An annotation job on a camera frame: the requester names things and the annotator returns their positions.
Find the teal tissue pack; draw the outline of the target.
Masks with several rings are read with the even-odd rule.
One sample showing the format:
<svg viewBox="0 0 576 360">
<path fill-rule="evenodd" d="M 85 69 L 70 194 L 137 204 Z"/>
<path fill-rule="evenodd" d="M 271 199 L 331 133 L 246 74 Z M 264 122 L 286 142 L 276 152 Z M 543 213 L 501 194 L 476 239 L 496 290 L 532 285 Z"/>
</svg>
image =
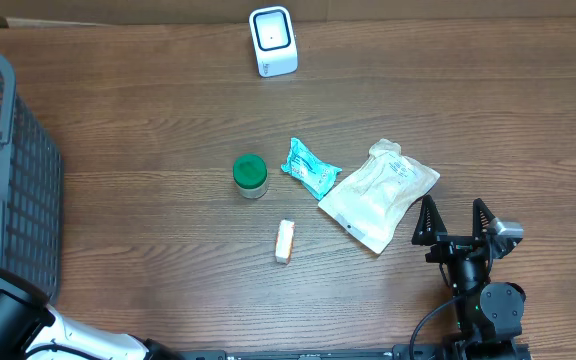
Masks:
<svg viewBox="0 0 576 360">
<path fill-rule="evenodd" d="M 321 200 L 334 186 L 341 168 L 321 161 L 298 138 L 290 141 L 290 149 L 281 170 L 299 180 L 317 199 Z"/>
</svg>

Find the orange white tissue pack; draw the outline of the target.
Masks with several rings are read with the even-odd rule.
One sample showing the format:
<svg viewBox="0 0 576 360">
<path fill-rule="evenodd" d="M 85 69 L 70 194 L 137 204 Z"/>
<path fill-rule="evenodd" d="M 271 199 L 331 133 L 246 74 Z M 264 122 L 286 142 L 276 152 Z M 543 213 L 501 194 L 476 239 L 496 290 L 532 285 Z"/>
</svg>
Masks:
<svg viewBox="0 0 576 360">
<path fill-rule="evenodd" d="M 279 223 L 276 244 L 275 258 L 278 263 L 288 264 L 292 255 L 295 223 L 291 220 L 283 219 Z"/>
</svg>

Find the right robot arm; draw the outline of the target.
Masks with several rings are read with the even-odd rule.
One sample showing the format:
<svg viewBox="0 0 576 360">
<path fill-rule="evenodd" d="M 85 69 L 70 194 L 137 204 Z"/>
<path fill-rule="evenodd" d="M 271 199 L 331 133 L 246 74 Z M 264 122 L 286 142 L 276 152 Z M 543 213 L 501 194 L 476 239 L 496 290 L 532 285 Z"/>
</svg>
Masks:
<svg viewBox="0 0 576 360">
<path fill-rule="evenodd" d="M 425 315 L 409 340 L 408 357 L 416 356 L 417 337 L 424 325 L 441 313 L 455 309 L 457 334 L 448 335 L 433 348 L 435 359 L 529 359 L 529 347 L 518 345 L 522 334 L 526 294 L 516 283 L 493 282 L 493 263 L 509 255 L 523 240 L 521 224 L 495 216 L 484 201 L 473 201 L 472 234 L 451 235 L 431 196 L 422 198 L 420 215 L 411 239 L 428 246 L 428 263 L 439 266 L 452 298 Z"/>
</svg>

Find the green lid jar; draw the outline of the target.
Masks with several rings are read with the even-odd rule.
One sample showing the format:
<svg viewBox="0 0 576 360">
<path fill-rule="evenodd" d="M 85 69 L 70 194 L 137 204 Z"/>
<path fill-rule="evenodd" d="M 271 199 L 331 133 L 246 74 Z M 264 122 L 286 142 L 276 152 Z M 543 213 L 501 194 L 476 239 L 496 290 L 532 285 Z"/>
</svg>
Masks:
<svg viewBox="0 0 576 360">
<path fill-rule="evenodd" d="M 256 154 L 238 157 L 233 164 L 232 175 L 240 195 L 244 198 L 260 198 L 268 189 L 266 163 Z"/>
</svg>

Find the beige plastic pouch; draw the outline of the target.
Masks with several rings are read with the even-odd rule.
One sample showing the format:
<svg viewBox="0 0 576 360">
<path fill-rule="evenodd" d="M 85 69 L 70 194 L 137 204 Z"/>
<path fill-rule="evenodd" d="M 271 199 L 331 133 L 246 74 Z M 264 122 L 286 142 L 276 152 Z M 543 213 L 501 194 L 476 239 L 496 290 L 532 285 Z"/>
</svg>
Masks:
<svg viewBox="0 0 576 360">
<path fill-rule="evenodd" d="M 381 139 L 366 162 L 319 201 L 318 206 L 350 235 L 381 254 L 409 209 L 440 174 L 402 154 L 399 144 Z"/>
</svg>

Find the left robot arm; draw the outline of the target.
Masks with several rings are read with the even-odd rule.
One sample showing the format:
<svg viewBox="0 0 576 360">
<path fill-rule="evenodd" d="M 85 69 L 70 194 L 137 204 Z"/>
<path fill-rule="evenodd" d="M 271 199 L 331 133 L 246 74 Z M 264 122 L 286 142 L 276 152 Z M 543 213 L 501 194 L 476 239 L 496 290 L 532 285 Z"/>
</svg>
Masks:
<svg viewBox="0 0 576 360">
<path fill-rule="evenodd" d="M 180 359 L 152 339 L 102 331 L 61 315 L 49 296 L 0 268 L 0 359 Z"/>
</svg>

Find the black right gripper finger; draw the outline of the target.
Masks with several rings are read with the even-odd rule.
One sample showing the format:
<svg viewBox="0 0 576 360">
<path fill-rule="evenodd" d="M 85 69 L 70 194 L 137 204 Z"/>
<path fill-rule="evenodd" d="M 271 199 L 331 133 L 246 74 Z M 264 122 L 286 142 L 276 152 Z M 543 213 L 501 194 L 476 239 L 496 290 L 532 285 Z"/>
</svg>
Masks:
<svg viewBox="0 0 576 360">
<path fill-rule="evenodd" d="M 447 229 L 434 200 L 430 195 L 425 195 L 421 200 L 420 215 L 411 243 L 418 246 L 432 246 L 446 234 Z"/>
<path fill-rule="evenodd" d="M 488 234 L 493 228 L 493 221 L 496 216 L 489 210 L 484 201 L 481 198 L 477 198 L 473 201 L 473 226 L 472 226 L 472 236 L 478 239 L 482 239 Z"/>
</svg>

